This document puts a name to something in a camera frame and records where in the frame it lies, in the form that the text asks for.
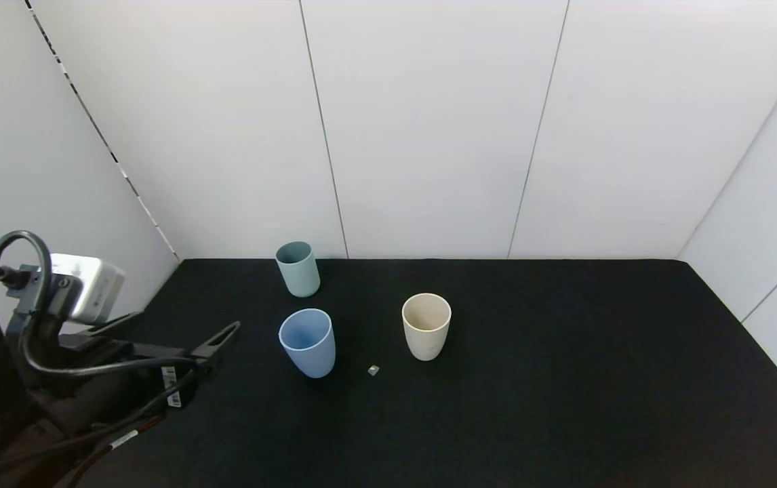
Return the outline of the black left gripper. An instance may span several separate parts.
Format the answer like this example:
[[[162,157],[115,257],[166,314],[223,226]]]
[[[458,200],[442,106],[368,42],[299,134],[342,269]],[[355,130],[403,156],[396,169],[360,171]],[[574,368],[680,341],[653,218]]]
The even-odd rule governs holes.
[[[144,319],[132,312],[81,332],[127,337]],[[217,367],[241,324],[227,325],[191,351],[129,341],[85,341],[64,347],[66,374],[47,377],[47,416],[60,430],[121,430],[169,409],[187,407],[200,367]]]

